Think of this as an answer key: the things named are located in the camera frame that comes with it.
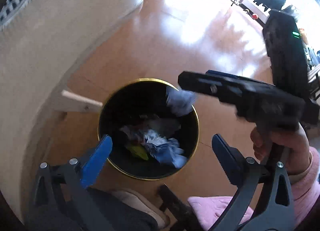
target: finger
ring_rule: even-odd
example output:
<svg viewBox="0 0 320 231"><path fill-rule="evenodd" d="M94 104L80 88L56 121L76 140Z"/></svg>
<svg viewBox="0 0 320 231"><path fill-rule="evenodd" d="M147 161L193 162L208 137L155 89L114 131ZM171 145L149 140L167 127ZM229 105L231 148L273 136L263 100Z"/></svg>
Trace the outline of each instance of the finger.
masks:
<svg viewBox="0 0 320 231"><path fill-rule="evenodd" d="M258 147L258 146L253 145L253 150L254 150L256 153L258 153L258 154L260 154L261 156L263 156L263 157L267 156L267 155L268 155L268 152L269 152L269 150L267 149L267 146L266 146L266 145L263 145L263 146L261 146L261 147Z"/></svg>
<svg viewBox="0 0 320 231"><path fill-rule="evenodd" d="M250 138L257 147L263 146L262 137L256 127L251 131Z"/></svg>
<svg viewBox="0 0 320 231"><path fill-rule="evenodd" d="M270 139L278 145L286 146L294 150L297 148L297 145L303 141L303 138L296 132L284 130L272 131Z"/></svg>
<svg viewBox="0 0 320 231"><path fill-rule="evenodd" d="M256 152L254 152L254 156L255 156L255 157L257 158L257 160L259 160L259 161L262 161L263 158L264 158L264 156L262 156L261 154L256 153Z"/></svg>

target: black trash can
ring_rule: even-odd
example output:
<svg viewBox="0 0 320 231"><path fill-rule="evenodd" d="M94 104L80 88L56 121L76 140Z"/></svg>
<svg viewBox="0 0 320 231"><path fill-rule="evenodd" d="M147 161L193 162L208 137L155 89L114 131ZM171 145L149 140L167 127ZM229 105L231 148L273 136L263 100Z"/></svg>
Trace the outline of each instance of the black trash can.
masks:
<svg viewBox="0 0 320 231"><path fill-rule="evenodd" d="M160 79L141 78L114 92L100 112L98 138L105 134L112 137L112 133L120 127L135 124L141 114L175 118L179 121L181 129L172 137L179 141L180 148L184 150L182 155L190 160L199 142L198 115L193 108L188 115L175 116L166 105L167 86L175 88ZM113 141L108 160L123 174L143 180L160 180L180 170L174 166L160 164L151 156L148 161L133 157L123 144L116 141Z"/></svg>

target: trash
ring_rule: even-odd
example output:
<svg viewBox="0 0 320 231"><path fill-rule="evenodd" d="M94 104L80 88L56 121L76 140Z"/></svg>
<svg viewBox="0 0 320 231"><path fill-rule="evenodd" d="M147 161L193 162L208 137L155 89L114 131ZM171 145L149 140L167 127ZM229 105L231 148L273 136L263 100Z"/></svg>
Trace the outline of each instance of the trash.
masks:
<svg viewBox="0 0 320 231"><path fill-rule="evenodd" d="M199 142L199 120L196 111L192 108L191 113L182 117L173 114L167 106L167 86L174 88L162 80L141 79L117 90L104 104L99 116L98 136L100 139L104 134L111 136L113 149L108 160L120 172L138 179L156 180L179 171L179 168L176 168L172 162L171 165L159 163L149 155L147 150L149 160L134 157L125 147L129 141L127 134L122 132L120 137L116 134L124 126L129 127L129 132L135 132L139 138L144 139L141 132L148 132L149 120L156 120L159 117L175 119L180 124L179 129L172 135L169 132L169 134L165 133L164 136L159 134L159 136L167 140L177 139L179 148L184 150L183 154L178 155L187 157L188 161L196 152Z"/></svg>
<svg viewBox="0 0 320 231"><path fill-rule="evenodd" d="M171 108L171 112L176 116L184 116L192 111L192 105L197 99L194 92L176 90L167 87L167 106Z"/></svg>
<svg viewBox="0 0 320 231"><path fill-rule="evenodd" d="M125 146L125 148L131 152L133 157L141 158L145 161L149 160L149 157L145 148L143 148L140 144L133 145L129 143Z"/></svg>
<svg viewBox="0 0 320 231"><path fill-rule="evenodd" d="M148 129L155 130L160 136L170 138L175 131L181 129L181 125L176 119L158 118L146 121Z"/></svg>
<svg viewBox="0 0 320 231"><path fill-rule="evenodd" d="M184 150L179 148L179 142L175 138L166 139L160 137L159 134L149 129L144 134L145 142L142 145L159 163L174 165L175 168L182 168L186 162L187 157L182 156Z"/></svg>
<svg viewBox="0 0 320 231"><path fill-rule="evenodd" d="M145 148L140 144L143 142L143 134L135 131L132 126L123 126L118 131L115 131L112 139L123 144L133 157L141 158L145 161L149 160Z"/></svg>
<svg viewBox="0 0 320 231"><path fill-rule="evenodd" d="M144 121L136 126L125 125L113 133L113 140L122 143L133 157L149 160L148 153L159 163L181 168L187 158L177 139L169 138L181 128L178 120L140 115Z"/></svg>

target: pink sleeve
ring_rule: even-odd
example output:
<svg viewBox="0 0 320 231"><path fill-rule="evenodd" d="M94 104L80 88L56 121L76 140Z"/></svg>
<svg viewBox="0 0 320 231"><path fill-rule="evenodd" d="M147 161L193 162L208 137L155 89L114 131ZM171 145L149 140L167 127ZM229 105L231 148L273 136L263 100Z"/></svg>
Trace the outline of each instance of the pink sleeve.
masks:
<svg viewBox="0 0 320 231"><path fill-rule="evenodd" d="M312 154L311 168L299 182L291 185L294 199L296 226L307 216L320 195L320 184L317 181L319 170L319 153L310 147Z"/></svg>

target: crumpled paper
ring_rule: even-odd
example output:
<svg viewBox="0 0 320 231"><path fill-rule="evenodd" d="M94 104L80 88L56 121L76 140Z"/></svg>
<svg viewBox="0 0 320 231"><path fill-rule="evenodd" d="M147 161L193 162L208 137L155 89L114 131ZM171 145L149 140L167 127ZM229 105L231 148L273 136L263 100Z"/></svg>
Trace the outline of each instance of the crumpled paper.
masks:
<svg viewBox="0 0 320 231"><path fill-rule="evenodd" d="M176 116L184 116L192 111L192 105L197 99L194 92L176 90L167 86L167 106Z"/></svg>
<svg viewBox="0 0 320 231"><path fill-rule="evenodd" d="M142 145L159 163L174 165L177 169L183 167L187 157L182 156L184 150L179 148L179 142L175 138L166 139L159 136L153 129L144 134L145 142Z"/></svg>

